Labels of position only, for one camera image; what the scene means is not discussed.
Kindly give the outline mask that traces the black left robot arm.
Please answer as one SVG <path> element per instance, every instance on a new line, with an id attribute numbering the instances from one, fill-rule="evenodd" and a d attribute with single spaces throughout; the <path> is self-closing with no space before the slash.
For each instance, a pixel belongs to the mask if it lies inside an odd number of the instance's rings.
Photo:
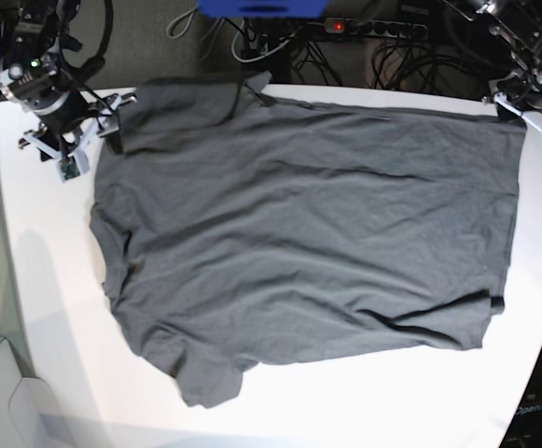
<path id="1" fill-rule="evenodd" d="M 509 114 L 542 115 L 542 19 L 530 1 L 447 1 L 445 28 L 450 38 L 470 58 L 491 66 L 504 77 L 489 81 L 487 100 Z M 489 61 L 455 35 L 453 18 L 477 23 L 506 46 L 509 64 Z"/>

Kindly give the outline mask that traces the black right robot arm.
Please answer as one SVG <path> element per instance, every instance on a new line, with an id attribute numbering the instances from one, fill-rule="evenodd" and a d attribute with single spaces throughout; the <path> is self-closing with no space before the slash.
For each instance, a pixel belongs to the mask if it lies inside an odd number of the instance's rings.
<path id="1" fill-rule="evenodd" d="M 39 128 L 20 140 L 62 164 L 90 139 L 81 130 L 89 121 L 100 133 L 116 133 L 117 101 L 96 94 L 88 81 L 104 68 L 114 25 L 114 7 L 104 2 L 104 28 L 94 55 L 81 66 L 66 61 L 64 52 L 78 52 L 82 44 L 70 35 L 78 1 L 21 1 L 10 45 L 0 58 L 0 92 L 33 113 Z"/>

